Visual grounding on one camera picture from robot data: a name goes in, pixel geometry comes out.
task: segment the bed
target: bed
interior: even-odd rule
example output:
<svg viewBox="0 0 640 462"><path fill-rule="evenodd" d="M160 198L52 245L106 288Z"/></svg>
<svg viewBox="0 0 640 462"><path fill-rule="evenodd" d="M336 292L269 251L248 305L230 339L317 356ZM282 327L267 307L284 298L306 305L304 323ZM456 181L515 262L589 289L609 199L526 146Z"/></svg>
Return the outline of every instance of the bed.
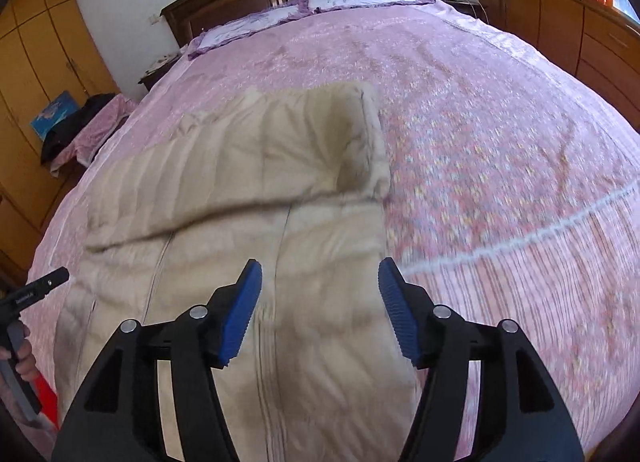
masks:
<svg viewBox="0 0 640 462"><path fill-rule="evenodd" d="M186 46L291 1L177 0L162 14ZM316 14L183 55L60 205L30 280L60 265L74 275L96 176L168 140L182 115L250 86L344 79L380 93L388 251L405 277L467 320L516 319L593 450L640 390L640 139L534 48L440 1ZM60 287L24 313L52 384L52 331L67 293ZM460 456L472 443L478 373L472 366Z"/></svg>

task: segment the drawer handle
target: drawer handle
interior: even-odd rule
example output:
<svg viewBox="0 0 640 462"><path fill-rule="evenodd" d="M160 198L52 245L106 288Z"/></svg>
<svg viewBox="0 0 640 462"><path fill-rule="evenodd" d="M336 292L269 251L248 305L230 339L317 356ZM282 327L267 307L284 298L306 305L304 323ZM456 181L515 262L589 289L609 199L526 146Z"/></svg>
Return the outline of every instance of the drawer handle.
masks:
<svg viewBox="0 0 640 462"><path fill-rule="evenodd" d="M628 49L629 46L628 44L626 44L625 42L623 42L622 40L620 40L620 38L618 38L617 36L609 33L609 36L611 37L611 39L616 42L617 44L620 44L621 46L623 46L625 49Z"/></svg>

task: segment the nightstand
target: nightstand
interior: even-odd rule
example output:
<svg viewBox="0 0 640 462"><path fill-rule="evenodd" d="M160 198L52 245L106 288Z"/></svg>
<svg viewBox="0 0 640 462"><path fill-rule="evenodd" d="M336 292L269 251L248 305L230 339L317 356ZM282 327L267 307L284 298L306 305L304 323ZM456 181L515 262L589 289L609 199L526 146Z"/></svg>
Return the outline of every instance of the nightstand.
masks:
<svg viewBox="0 0 640 462"><path fill-rule="evenodd" d="M151 90L151 87L158 83L162 76L169 72L178 60L180 60L180 55L174 56L168 62L164 62L164 64L160 65L160 67L148 71L140 81L138 81L138 84L142 84L147 90Z"/></svg>
<svg viewBox="0 0 640 462"><path fill-rule="evenodd" d="M477 18L478 20L482 20L482 22L488 24L488 19L486 17L486 12L482 8L480 2L473 2L469 0L442 0L446 2L450 6L452 6L456 11L459 11L462 14L469 15L470 17Z"/></svg>

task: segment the human hand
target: human hand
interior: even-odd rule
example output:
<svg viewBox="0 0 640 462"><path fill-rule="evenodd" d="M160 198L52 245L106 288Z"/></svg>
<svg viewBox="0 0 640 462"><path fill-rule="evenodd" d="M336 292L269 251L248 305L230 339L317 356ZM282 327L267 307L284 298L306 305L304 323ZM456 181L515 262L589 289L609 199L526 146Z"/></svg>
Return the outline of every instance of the human hand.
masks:
<svg viewBox="0 0 640 462"><path fill-rule="evenodd" d="M31 352L31 343L27 341L27 337L31 334L29 327L27 325L22 324L24 327L24 337L25 340L20 345L20 348L16 352L18 363L15 365L15 371L20 374L20 377L27 382L33 382L40 375L38 369L36 368L36 358L33 356ZM0 347L0 360L6 361L11 359L11 353L9 350ZM0 384L4 385L4 380L0 376Z"/></svg>

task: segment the silver screw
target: silver screw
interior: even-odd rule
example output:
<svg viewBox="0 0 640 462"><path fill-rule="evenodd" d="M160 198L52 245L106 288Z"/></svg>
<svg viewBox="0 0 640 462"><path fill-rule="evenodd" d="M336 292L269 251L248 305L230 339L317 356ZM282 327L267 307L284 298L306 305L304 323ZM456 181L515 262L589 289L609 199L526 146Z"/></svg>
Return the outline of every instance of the silver screw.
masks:
<svg viewBox="0 0 640 462"><path fill-rule="evenodd" d="M440 319L446 319L451 317L451 309L446 305L436 305L433 307L433 315Z"/></svg>
<svg viewBox="0 0 640 462"><path fill-rule="evenodd" d="M120 324L120 330L122 330L124 333L129 333L133 332L137 326L138 324L136 323L135 319L126 319Z"/></svg>
<svg viewBox="0 0 640 462"><path fill-rule="evenodd" d="M502 322L502 328L505 332L515 333L518 331L518 324L512 319L505 319Z"/></svg>
<svg viewBox="0 0 640 462"><path fill-rule="evenodd" d="M207 312L209 312L207 311L207 307L204 307L204 305L198 305L189 311L189 315L194 319L202 319L207 315Z"/></svg>

